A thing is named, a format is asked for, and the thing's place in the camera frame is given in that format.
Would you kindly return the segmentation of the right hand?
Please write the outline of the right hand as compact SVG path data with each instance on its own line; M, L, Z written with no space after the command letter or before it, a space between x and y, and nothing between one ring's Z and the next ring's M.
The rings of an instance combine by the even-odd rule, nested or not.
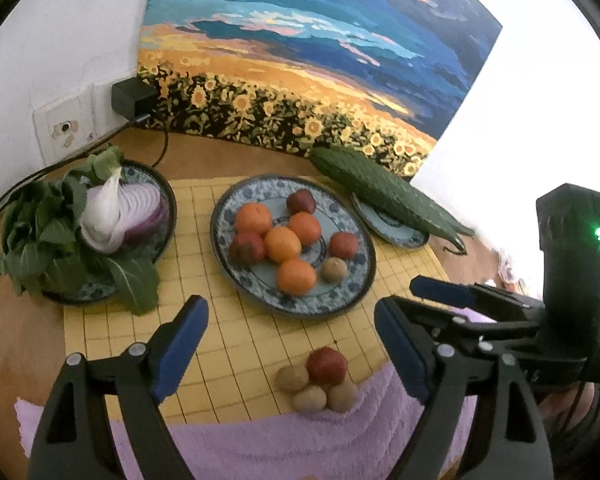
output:
M557 417L567 429L578 426L592 408L596 397L596 387L592 382L573 384L568 389L556 390L540 404L542 419Z

